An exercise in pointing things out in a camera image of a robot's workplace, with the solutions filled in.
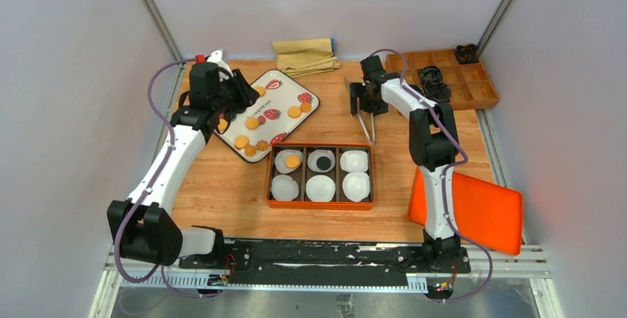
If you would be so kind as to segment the orange compartment cookie box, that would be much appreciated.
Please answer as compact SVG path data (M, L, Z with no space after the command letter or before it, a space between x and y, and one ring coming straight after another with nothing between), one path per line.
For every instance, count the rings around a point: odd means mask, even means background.
M266 203L274 209L367 211L375 202L374 161L367 144L276 143Z

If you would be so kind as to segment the black sandwich cookie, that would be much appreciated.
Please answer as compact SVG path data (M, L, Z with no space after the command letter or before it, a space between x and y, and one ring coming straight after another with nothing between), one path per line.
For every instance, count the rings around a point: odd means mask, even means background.
M331 159L326 156L322 156L316 160L316 166L321 172L326 172L332 167Z

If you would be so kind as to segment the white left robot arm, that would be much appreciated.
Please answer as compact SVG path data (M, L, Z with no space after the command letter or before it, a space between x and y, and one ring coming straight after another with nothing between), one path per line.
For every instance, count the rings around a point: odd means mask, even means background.
M180 96L177 110L170 118L159 114L168 131L149 171L125 200L114 200L107 209L118 265L130 259L169 266L192 255L208 268L226 261L221 230L180 229L170 213L184 177L220 119L227 112L245 111L258 97L239 69L218 61L192 65L189 91Z

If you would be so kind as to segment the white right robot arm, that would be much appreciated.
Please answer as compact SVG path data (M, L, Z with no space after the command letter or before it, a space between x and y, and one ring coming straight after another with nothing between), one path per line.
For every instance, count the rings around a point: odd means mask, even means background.
M461 247L453 215L453 168L460 144L452 107L423 96L404 73L386 71L377 52L360 66L362 81L348 86L350 113L361 120L362 113L375 117L392 106L407 118L409 152L421 174L427 207L422 261L429 270L442 271Z

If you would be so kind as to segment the metal tongs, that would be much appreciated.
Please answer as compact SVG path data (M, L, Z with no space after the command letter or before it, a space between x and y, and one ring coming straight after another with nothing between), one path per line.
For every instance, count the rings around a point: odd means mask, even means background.
M365 83L363 81L353 82L345 79L345 86L349 94L350 114L358 120L367 142L373 146L376 144L374 116L370 116L370 129L368 129L365 118L362 114L364 111L361 108L361 102L366 99Z

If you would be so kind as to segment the white strawberry tray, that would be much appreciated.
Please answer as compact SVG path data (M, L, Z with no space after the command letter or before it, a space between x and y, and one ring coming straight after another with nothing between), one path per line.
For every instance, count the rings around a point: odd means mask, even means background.
M246 163L259 163L269 155L271 146L289 138L307 119L320 107L319 97L290 76L279 70L269 70L251 84L264 87L266 94L259 97L257 102L246 109L237 118L230 122L230 127L217 137L233 150ZM312 110L308 114L301 114L299 118L290 118L288 108L299 106L301 103L310 103ZM260 126L255 130L245 127L248 118L258 118ZM270 147L264 152L257 151L252 158L246 157L244 149L236 149L234 139L239 135L246 135L249 144L256 146L258 141L269 142Z

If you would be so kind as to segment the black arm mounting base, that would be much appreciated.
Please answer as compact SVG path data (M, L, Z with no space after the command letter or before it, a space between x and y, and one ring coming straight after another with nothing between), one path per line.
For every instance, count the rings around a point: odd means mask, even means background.
M330 288L392 288L407 285L408 274L471 272L464 248L436 262L419 243L269 239L227 239L216 254L189 256L179 267L223 269L233 284Z

